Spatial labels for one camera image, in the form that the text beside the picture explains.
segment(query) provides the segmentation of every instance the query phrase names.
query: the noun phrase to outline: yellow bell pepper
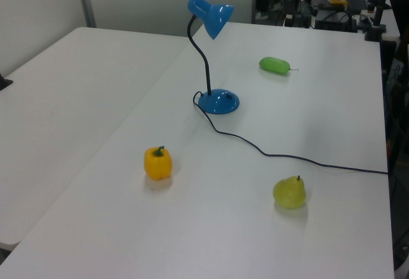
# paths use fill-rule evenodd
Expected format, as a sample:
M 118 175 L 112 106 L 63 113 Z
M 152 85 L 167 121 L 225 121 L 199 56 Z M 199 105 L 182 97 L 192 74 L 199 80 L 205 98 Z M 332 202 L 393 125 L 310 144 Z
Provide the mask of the yellow bell pepper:
M 153 180 L 170 177 L 172 173 L 172 158 L 164 146 L 149 148 L 145 151 L 144 168 L 146 174 Z

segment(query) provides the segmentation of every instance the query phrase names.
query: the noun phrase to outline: blue desk lamp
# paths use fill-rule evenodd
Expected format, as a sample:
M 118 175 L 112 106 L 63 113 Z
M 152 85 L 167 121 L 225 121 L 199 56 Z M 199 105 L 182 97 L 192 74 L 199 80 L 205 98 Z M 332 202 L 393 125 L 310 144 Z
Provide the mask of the blue desk lamp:
M 234 7 L 225 4 L 212 5 L 205 0 L 189 0 L 187 8 L 193 13 L 193 16 L 187 25 L 187 36 L 190 42 L 200 53 L 204 60 L 204 67 L 206 69 L 206 83 L 207 93 L 203 93 L 198 101 L 199 107 L 207 113 L 212 114 L 226 114 L 237 109 L 240 102 L 238 97 L 226 89 L 211 89 L 210 88 L 210 74 L 209 64 L 207 58 L 202 50 L 194 42 L 190 28 L 193 21 L 199 17 L 206 28 L 207 33 L 214 40 L 220 31 L 223 29 L 224 24 L 229 20 Z

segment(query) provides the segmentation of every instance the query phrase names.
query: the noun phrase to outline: toy fruit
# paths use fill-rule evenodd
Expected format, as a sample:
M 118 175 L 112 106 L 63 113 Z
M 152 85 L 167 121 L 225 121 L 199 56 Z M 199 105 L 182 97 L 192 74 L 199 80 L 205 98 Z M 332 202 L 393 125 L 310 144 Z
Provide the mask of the toy fruit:
M 170 177 L 172 159 L 164 146 L 149 148 L 145 151 L 144 168 L 146 174 L 153 180 Z
M 304 181 L 300 176 L 292 176 L 280 180 L 274 186 L 273 196 L 278 205 L 287 209 L 295 209 L 305 202 Z
M 276 57 L 264 57 L 258 63 L 260 68 L 272 73 L 285 75 L 290 71 L 289 63 Z

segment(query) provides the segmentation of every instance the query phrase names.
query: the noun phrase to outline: green pear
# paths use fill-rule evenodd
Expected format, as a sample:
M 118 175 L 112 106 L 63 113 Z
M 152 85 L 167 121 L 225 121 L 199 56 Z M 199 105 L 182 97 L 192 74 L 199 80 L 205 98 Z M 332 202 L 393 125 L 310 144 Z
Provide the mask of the green pear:
M 306 198 L 304 181 L 300 176 L 280 180 L 274 186 L 273 196 L 278 205 L 282 207 L 287 209 L 300 207 Z

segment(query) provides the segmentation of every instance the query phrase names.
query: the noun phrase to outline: blue lamp shade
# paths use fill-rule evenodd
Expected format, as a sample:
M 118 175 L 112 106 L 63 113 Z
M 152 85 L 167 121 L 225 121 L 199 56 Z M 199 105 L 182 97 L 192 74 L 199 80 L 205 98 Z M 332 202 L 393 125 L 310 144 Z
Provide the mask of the blue lamp shade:
M 212 5 L 205 0 L 189 0 L 187 8 L 203 21 L 212 39 L 217 37 L 235 9 L 234 6 L 226 4 Z

